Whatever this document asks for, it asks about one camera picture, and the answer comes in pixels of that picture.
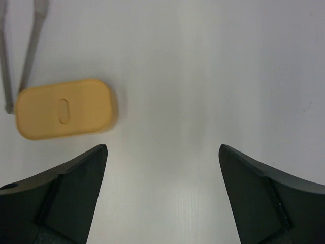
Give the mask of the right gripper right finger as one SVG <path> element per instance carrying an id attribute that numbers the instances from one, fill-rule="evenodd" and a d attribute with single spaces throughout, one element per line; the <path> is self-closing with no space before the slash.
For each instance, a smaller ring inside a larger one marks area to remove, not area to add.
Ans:
<path id="1" fill-rule="evenodd" d="M 324 186 L 221 145 L 219 163 L 241 243 L 324 243 Z"/>

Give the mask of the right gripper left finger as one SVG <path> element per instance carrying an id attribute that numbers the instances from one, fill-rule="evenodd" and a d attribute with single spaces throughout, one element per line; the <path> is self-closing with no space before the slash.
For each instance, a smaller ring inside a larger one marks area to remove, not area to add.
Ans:
<path id="1" fill-rule="evenodd" d="M 108 151 L 76 158 L 1 187 L 1 243 L 87 243 Z"/>

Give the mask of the yellow lunch box lid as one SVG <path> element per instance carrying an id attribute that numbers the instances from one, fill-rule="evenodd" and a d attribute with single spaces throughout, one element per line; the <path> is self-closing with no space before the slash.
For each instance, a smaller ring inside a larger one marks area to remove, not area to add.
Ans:
<path id="1" fill-rule="evenodd" d="M 15 117 L 28 140 L 101 133 L 117 122 L 116 93 L 96 79 L 32 87 L 19 93 Z"/>

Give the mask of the metal food tongs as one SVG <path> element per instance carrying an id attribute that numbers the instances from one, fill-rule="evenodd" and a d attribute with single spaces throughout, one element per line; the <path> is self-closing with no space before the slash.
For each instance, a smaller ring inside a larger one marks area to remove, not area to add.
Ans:
<path id="1" fill-rule="evenodd" d="M 10 79 L 10 69 L 8 61 L 8 52 L 6 47 L 6 13 L 8 1 L 1 1 L 1 75 L 5 97 L 5 111 L 7 114 L 14 114 L 14 99 L 12 92 L 12 84 Z M 27 89 L 33 69 L 35 54 L 37 51 L 38 42 L 40 39 L 42 27 L 47 17 L 50 2 L 46 0 L 34 1 L 34 18 L 31 29 L 29 43 L 24 60 L 24 66 L 20 79 L 19 92 Z"/>

